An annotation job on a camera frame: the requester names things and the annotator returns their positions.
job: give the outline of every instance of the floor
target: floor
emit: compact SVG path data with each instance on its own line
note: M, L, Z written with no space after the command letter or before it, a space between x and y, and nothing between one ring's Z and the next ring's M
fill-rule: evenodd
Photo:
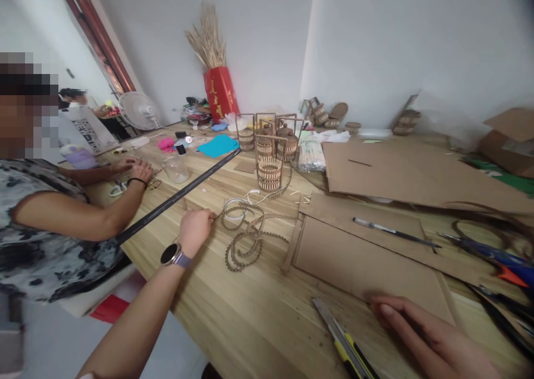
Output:
M71 379L111 327L75 318L58 303L23 303L26 324L20 379ZM200 379L207 360L182 325L169 314L142 379Z

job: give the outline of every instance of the dried wheat stalk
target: dried wheat stalk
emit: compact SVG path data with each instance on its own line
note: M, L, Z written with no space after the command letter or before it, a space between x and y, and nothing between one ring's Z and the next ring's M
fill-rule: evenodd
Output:
M226 42L219 33L215 5L211 2L202 2L200 28L199 31L193 25L193 30L186 30L185 36L204 65L204 70L226 66Z

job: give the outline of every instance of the black ruler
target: black ruler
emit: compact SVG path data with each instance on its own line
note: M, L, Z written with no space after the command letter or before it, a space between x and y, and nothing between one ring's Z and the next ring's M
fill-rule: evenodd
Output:
M121 245L125 241L129 240L133 235L135 235L137 232L139 232L139 230L141 230L143 227L147 226L148 223L152 222L159 215L161 215L163 212L165 212L167 209L169 209L171 206L173 206L176 202L178 202L180 199L185 197L185 195L187 195L191 190L193 190L195 187L197 187L200 183L202 183L204 180L206 180L213 173L218 171L221 167L226 165L226 163L228 163L230 160L232 160L234 158L234 156L236 156L240 152L241 152L241 150L239 148L236 149L235 151L231 152L229 155L227 155L226 157L221 159L214 166L212 166L207 171L202 173L199 177L197 177L195 180L193 180L187 186L182 188L180 191L178 191L172 197L168 198L161 205L158 205L154 210L150 211L145 216L143 216L141 219L139 219L136 223L132 224L129 228L127 228L124 232L122 232L121 234L119 234L116 237L117 245Z

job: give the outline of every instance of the floral shirt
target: floral shirt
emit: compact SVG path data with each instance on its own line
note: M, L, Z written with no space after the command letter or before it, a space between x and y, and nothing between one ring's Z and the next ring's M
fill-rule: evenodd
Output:
M89 203L79 184L42 159L0 159L0 291L53 302L102 277L123 254L115 239L95 243L14 223L14 208L41 191Z

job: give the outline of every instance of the smartwatch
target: smartwatch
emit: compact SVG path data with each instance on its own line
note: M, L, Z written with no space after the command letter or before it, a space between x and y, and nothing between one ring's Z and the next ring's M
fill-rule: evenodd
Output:
M191 261L191 258L188 258L183 254L182 246L177 243L169 245L161 254L160 259L160 262L163 266L174 264L183 268L187 268Z

